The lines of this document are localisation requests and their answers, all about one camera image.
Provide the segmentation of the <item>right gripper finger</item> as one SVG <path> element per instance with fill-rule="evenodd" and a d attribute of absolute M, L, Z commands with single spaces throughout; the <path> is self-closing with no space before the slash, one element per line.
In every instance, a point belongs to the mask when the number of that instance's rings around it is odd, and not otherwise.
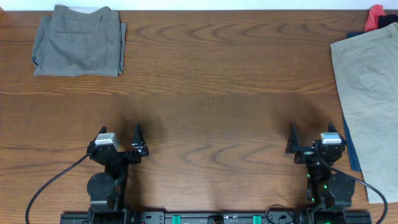
<path fill-rule="evenodd" d="M 294 124 L 290 125 L 289 129 L 289 138 L 287 141 L 287 145 L 285 147 L 286 154 L 295 154 L 299 151 L 299 139 L 297 135 L 297 130 Z"/>
<path fill-rule="evenodd" d="M 345 143 L 346 139 L 336 130 L 332 122 L 328 123 L 329 141 L 331 143 Z"/>

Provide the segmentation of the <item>khaki beige shorts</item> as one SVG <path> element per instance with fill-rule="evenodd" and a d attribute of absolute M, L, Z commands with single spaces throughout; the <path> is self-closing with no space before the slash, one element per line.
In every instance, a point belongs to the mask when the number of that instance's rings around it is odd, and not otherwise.
<path fill-rule="evenodd" d="M 365 182 L 397 201 L 397 23 L 330 45 L 343 116 Z"/>

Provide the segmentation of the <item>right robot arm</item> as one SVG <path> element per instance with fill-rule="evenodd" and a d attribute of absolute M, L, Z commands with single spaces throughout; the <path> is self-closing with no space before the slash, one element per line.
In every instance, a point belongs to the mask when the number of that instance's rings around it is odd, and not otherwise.
<path fill-rule="evenodd" d="M 290 126 L 286 154 L 294 155 L 295 164 L 306 165 L 307 198 L 312 206 L 297 211 L 294 223 L 345 223 L 344 209 L 352 205 L 355 181 L 332 172 L 332 165 L 342 157 L 346 140 L 332 123 L 328 131 L 321 133 L 321 139 L 311 146 L 301 146 L 296 127 Z"/>

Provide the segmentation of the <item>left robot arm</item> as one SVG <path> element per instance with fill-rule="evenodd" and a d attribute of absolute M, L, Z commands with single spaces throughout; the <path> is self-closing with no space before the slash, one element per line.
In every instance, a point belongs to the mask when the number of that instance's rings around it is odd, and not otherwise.
<path fill-rule="evenodd" d="M 141 163 L 141 158 L 149 155 L 149 148 L 136 124 L 131 151 L 119 151 L 119 141 L 114 133 L 102 127 L 98 135 L 87 147 L 89 158 L 102 166 L 104 171 L 93 175 L 87 183 L 90 196 L 88 210 L 89 224 L 139 223 L 137 212 L 124 203 L 129 166 Z"/>

